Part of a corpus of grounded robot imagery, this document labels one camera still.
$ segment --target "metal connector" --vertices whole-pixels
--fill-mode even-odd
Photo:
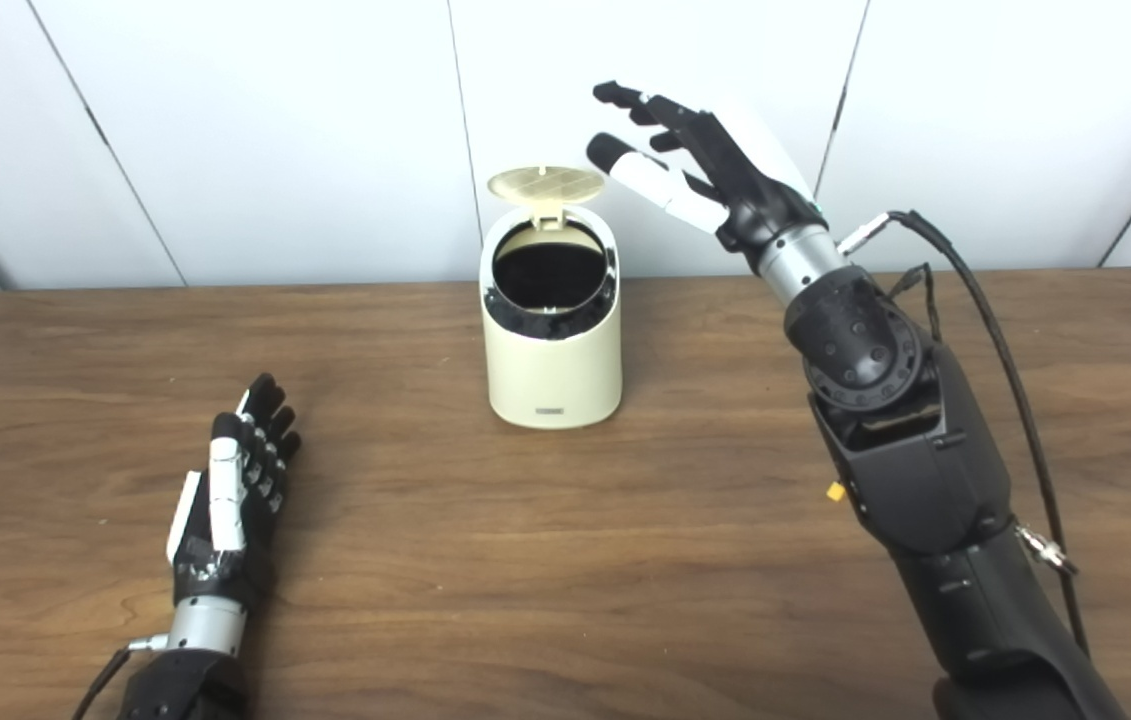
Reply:
[[[862,225],[862,227],[847,234],[840,242],[836,243],[836,252],[840,252],[841,255],[849,255],[851,252],[865,246],[867,241],[875,237],[889,223],[889,212],[877,215],[875,218],[871,219],[871,223]]]
[[[135,637],[127,650],[130,652],[158,652],[169,645],[169,633],[157,633],[147,637]]]
[[[1068,559],[1063,553],[1063,548],[1059,547],[1059,544],[1052,541],[1048,537],[1035,532],[1027,524],[1017,524],[1015,534],[1018,536],[1018,539],[1024,541],[1024,546],[1027,548],[1028,555],[1031,555],[1031,559],[1044,562],[1045,565],[1050,565],[1051,569],[1054,569],[1062,575],[1074,576],[1081,574],[1081,570],[1077,567],[1076,562]]]

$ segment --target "prosthetic hand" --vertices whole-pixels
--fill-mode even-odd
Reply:
[[[118,719],[240,719],[247,687],[238,654],[249,613],[271,591],[271,537],[299,450],[295,414],[269,374],[259,375],[235,413],[214,418],[207,470],[187,474],[169,528],[175,615],[169,633],[122,648],[76,712],[132,651],[154,651],[126,687]]]
[[[792,161],[757,125],[615,83],[594,95],[630,110],[638,125],[665,128],[649,140],[653,149],[689,150],[707,181],[610,135],[593,138],[592,163],[715,234],[786,305],[784,332],[803,357],[809,406],[840,485],[860,523],[890,553],[949,675],[935,686],[940,717],[1126,717],[1019,547],[1074,573],[1057,544],[1022,528],[1010,510],[1008,470],[961,366],[845,258],[889,222],[907,225],[961,270],[1001,347],[977,283],[943,234],[916,212],[889,212],[838,245]],[[1001,359],[1016,383],[1008,352]],[[1026,409],[1026,396],[1016,398]]]

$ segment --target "wooden table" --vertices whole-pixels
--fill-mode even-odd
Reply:
[[[1131,270],[984,283],[1131,712]],[[1044,527],[990,342],[952,275],[939,286],[1017,509]],[[939,669],[893,566],[824,497],[766,287],[624,293],[623,406],[559,433],[489,409],[469,283],[0,293],[1,719],[70,715],[118,644],[169,627],[182,475],[260,370],[307,440],[277,597],[247,634],[260,719],[932,717]]]

